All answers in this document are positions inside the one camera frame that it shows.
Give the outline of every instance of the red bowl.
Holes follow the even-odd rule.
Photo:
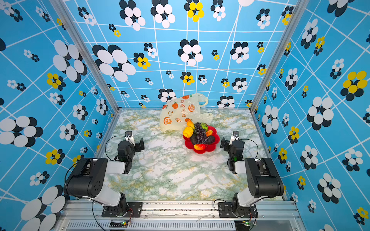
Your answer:
[[[195,150],[194,149],[194,145],[190,141],[190,138],[186,138],[186,137],[184,137],[184,135],[182,135],[182,137],[185,140],[185,146],[188,149],[193,149],[198,154],[203,154],[205,152],[212,152],[212,151],[214,151],[216,149],[216,144],[218,144],[218,142],[220,142],[220,137],[217,135],[217,130],[214,127],[208,126],[208,130],[212,130],[213,131],[212,136],[214,136],[216,140],[212,144],[206,145],[206,148],[204,150]]]

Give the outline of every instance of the blue wall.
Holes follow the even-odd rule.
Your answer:
[[[21,230],[32,218],[21,217],[25,205],[63,185],[81,155],[94,156],[114,112],[97,112],[106,98],[48,1],[0,1],[0,9],[0,230]],[[54,43],[73,57],[55,58]],[[69,76],[58,66],[66,60]]]
[[[218,107],[220,97],[231,96],[229,107],[245,108],[266,71],[257,68],[269,67],[297,0],[64,3],[119,106],[162,107],[172,97],[198,92],[209,98],[207,107]],[[195,16],[187,11],[193,7]],[[125,54],[121,62],[128,58],[132,66],[118,69],[119,60],[97,54],[115,45]]]
[[[255,113],[308,231],[370,230],[370,4],[340,2],[309,2]]]

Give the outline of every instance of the robotic arm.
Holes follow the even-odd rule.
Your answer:
[[[65,182],[64,193],[99,202],[105,214],[125,215],[129,209],[125,194],[110,189],[103,182],[106,174],[127,174],[130,171],[135,153],[144,150],[143,138],[133,144],[132,132],[126,132],[126,140],[118,144],[115,161],[104,158],[80,159]]]
[[[229,153],[229,170],[235,174],[246,174],[248,179],[248,188],[235,193],[232,198],[231,207],[235,216],[248,215],[254,204],[263,198],[283,195],[283,182],[271,158],[243,160],[244,142],[239,139],[239,132],[233,131],[230,140],[222,138],[221,148]]]

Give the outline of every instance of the plastic bag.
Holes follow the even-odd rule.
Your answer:
[[[167,130],[182,131],[190,119],[193,123],[202,122],[209,124],[213,120],[212,113],[201,114],[201,107],[208,104],[208,98],[199,93],[185,95],[168,101],[163,106],[159,124],[162,132]]]

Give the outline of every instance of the marble-patterned surface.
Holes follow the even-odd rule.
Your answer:
[[[179,131],[162,133],[159,127],[161,110],[123,110],[112,135],[124,135],[131,130],[135,141],[144,138],[145,150],[136,155],[128,174],[105,177],[105,184],[123,192],[128,200],[230,200],[234,193],[247,187],[243,175],[229,171],[228,153],[221,148],[196,154],[184,145]],[[259,158],[267,157],[258,137],[249,110],[202,110],[214,114],[211,126],[217,134],[229,139],[233,130],[241,138],[254,140],[259,147]],[[107,154],[117,155],[122,137],[111,139]],[[257,146],[246,140],[244,157],[255,157]]]

